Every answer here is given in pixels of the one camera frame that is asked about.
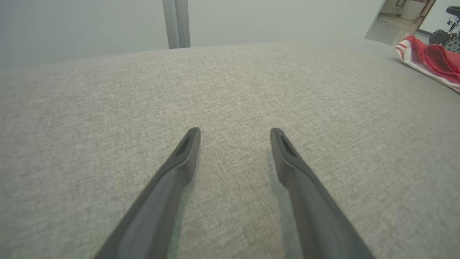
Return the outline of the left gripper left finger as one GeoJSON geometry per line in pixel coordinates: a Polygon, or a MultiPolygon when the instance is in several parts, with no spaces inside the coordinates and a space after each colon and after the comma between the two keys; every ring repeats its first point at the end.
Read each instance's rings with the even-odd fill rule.
{"type": "Polygon", "coordinates": [[[190,128],[95,255],[96,259],[165,259],[183,190],[191,182],[201,130],[190,128]]]}

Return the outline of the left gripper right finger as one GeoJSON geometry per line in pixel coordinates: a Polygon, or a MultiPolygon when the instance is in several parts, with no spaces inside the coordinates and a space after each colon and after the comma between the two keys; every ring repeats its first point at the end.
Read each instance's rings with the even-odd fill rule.
{"type": "Polygon", "coordinates": [[[374,255],[280,128],[270,132],[278,180],[288,190],[305,259],[374,255]]]}

